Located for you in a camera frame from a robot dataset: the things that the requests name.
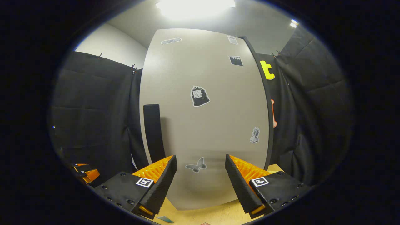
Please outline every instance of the ceiling light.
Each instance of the ceiling light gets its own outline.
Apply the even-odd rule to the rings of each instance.
[[[162,0],[156,6],[164,16],[178,20],[214,16],[236,7],[234,0]]]

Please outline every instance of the black foam block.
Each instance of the black foam block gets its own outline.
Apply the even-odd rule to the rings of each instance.
[[[176,155],[174,155],[168,161],[168,164],[162,172],[157,183],[155,183],[154,186],[147,192],[147,194],[140,201],[140,204],[153,213],[158,214],[162,204],[164,203],[164,199],[167,196],[168,189],[170,188],[177,168]]]
[[[244,212],[249,213],[261,206],[261,200],[248,186],[229,154],[226,154],[225,169]]]

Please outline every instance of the butterfly sticker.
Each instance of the butterfly sticker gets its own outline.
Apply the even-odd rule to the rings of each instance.
[[[204,157],[201,157],[199,161],[197,161],[197,165],[186,165],[185,167],[193,170],[195,173],[198,173],[200,172],[200,169],[206,169],[207,165],[204,163]]]

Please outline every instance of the black border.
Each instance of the black border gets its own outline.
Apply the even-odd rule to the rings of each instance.
[[[267,158],[265,160],[264,169],[268,170],[268,166],[270,165],[271,155],[272,155],[272,145],[274,143],[274,115],[272,113],[271,93],[268,88],[267,80],[263,76],[264,70],[261,67],[260,60],[257,57],[256,51],[254,51],[253,47],[251,46],[251,44],[250,44],[249,40],[246,38],[246,36],[240,36],[238,38],[241,38],[246,42],[247,47],[249,47],[250,52],[253,55],[254,60],[256,61],[258,70],[260,72],[261,80],[264,85],[265,97],[267,98],[269,137],[268,137]]]

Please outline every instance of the black panel edge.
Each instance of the black panel edge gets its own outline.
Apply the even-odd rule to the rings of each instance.
[[[268,88],[267,80],[263,76],[264,70],[262,69],[262,66],[260,64],[260,60],[258,58],[257,53],[254,51],[253,47],[251,46],[251,44],[250,44],[249,40],[246,38],[246,36],[241,36],[238,38],[241,38],[246,42],[247,47],[249,47],[249,49],[254,57],[254,60],[256,61],[258,70],[260,72],[261,80],[264,85],[265,97],[267,98],[269,136],[268,136],[267,158],[265,159],[264,170],[268,170],[268,166],[270,165],[270,160],[271,160],[271,156],[272,156],[272,147],[273,147],[273,142],[274,142],[274,115],[272,114],[271,93]]]
[[[176,155],[173,155],[168,161],[167,166],[165,166],[165,169],[157,183],[150,188],[147,194],[140,201],[144,207],[152,211],[154,214],[160,212],[160,208],[164,203],[164,199],[167,196],[168,189],[170,188],[177,169],[178,165],[176,163]]]
[[[165,150],[162,141],[159,104],[143,105],[144,130],[151,162],[164,159]]]

